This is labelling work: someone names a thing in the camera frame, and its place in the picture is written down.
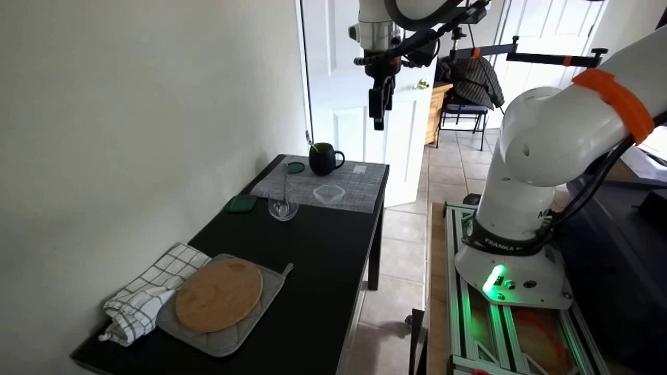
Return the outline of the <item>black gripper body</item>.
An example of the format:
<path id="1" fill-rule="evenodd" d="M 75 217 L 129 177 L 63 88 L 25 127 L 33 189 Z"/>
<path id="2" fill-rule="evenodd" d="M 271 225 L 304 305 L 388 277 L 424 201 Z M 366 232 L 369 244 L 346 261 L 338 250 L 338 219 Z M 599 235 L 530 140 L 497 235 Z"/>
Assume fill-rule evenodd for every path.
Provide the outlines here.
<path id="1" fill-rule="evenodd" d="M 369 113 L 383 115 L 389 111 L 395 75 L 401 71 L 401 58 L 389 52 L 364 52 L 362 56 L 355 58 L 355 64 L 362 66 L 373 80 L 369 90 Z"/>

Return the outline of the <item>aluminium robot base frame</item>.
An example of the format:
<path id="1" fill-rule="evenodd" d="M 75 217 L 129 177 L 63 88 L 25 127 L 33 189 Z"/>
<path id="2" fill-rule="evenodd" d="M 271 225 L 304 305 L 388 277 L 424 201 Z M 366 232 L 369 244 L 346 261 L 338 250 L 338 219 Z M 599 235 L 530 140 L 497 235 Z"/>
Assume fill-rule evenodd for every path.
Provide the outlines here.
<path id="1" fill-rule="evenodd" d="M 474 209 L 444 209 L 450 359 L 454 375 L 610 375 L 578 305 L 566 310 L 512 307 L 524 287 L 507 262 L 492 261 L 479 284 L 454 267 Z"/>

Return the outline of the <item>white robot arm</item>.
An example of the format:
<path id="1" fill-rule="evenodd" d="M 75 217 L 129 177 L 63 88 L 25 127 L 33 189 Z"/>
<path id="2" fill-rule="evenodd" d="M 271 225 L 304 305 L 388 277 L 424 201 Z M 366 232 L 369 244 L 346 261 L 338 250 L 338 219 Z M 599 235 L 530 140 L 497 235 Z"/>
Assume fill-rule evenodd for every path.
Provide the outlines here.
<path id="1" fill-rule="evenodd" d="M 349 36 L 356 63 L 373 80 L 369 116 L 382 127 L 395 75 L 425 66 L 441 34 L 477 24 L 490 0 L 359 0 Z M 518 94 L 503 116 L 503 133 L 475 206 L 457 274 L 487 303 L 564 310 L 573 292 L 553 233 L 590 198 L 580 191 L 564 211 L 551 209 L 555 189 L 586 169 L 604 175 L 643 141 L 667 111 L 667 28 L 626 47 L 559 88 Z"/>

